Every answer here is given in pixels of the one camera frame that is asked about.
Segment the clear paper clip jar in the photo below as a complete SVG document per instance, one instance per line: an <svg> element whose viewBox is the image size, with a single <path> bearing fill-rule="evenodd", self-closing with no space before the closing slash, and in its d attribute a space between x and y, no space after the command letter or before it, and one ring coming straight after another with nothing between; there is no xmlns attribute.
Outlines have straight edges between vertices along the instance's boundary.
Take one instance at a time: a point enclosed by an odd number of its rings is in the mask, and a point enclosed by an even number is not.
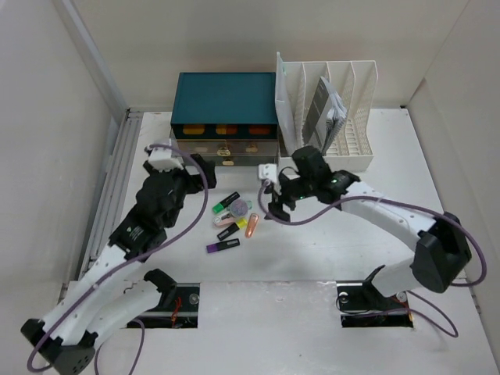
<svg viewBox="0 0 500 375"><path fill-rule="evenodd" d="M252 207L251 201L238 198L230 204L229 212L234 218L242 218L247 216Z"/></svg>

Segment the grey booklet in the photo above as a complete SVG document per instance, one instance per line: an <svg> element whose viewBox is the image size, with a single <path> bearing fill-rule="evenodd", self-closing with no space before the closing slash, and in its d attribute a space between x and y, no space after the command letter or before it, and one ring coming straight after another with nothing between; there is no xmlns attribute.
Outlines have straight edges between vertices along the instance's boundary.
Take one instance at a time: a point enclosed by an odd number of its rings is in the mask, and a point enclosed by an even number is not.
<svg viewBox="0 0 500 375"><path fill-rule="evenodd" d="M326 155L345 125L347 115L348 110L334 85L326 77L320 77L302 126L303 144Z"/></svg>

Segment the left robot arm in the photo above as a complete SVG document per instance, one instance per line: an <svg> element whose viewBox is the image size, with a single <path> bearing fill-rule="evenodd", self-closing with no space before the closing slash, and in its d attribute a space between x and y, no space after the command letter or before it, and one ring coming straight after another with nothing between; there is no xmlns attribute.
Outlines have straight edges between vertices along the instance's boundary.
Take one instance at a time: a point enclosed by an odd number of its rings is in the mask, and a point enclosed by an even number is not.
<svg viewBox="0 0 500 375"><path fill-rule="evenodd" d="M199 154L185 159L197 169L196 174L176 159L145 162L148 177L136 202L93 266L51 312L21 327L34 353L57 373L81 373L116 330L143 312L168 309L174 303L177 282L160 269L146 272L129 291L122 288L125 279L141 269L158 247L171 244L166 229L175 226L186 196L216 186L213 161Z"/></svg>

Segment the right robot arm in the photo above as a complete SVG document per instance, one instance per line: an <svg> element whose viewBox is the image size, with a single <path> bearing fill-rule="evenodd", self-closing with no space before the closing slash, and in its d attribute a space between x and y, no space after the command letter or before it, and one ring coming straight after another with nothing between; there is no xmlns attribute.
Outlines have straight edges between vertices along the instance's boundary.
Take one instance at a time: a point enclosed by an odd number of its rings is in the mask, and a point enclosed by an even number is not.
<svg viewBox="0 0 500 375"><path fill-rule="evenodd" d="M275 164L261 164L260 193L271 200L263 205L266 218L292 225L286 208L306 198L368 221L400 240L413 253L411 259L392 266L378 266L363 280L337 283L337 297L344 312L387 311L395 307L396 295L415 288L442 294L471 260L469 240L459 219L449 212L392 201L347 170L333 171L313 146L292 155L294 178L278 171Z"/></svg>

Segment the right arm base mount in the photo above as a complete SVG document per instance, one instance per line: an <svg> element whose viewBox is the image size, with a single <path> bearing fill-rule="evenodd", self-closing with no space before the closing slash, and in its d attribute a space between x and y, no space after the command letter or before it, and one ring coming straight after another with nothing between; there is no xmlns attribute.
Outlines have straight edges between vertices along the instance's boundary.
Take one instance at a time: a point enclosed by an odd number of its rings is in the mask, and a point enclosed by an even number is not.
<svg viewBox="0 0 500 375"><path fill-rule="evenodd" d="M413 328L405 292L384 297L363 281L340 281L336 284L336 307L343 328Z"/></svg>

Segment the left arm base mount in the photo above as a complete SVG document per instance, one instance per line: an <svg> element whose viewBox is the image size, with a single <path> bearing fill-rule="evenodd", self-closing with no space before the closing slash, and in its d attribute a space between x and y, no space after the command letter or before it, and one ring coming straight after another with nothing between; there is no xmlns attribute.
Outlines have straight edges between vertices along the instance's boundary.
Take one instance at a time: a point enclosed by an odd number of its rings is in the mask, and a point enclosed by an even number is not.
<svg viewBox="0 0 500 375"><path fill-rule="evenodd" d="M178 284L173 297L162 297L154 309L133 318L127 328L139 328L135 320L140 320L147 329L197 328L200 291L200 284Z"/></svg>

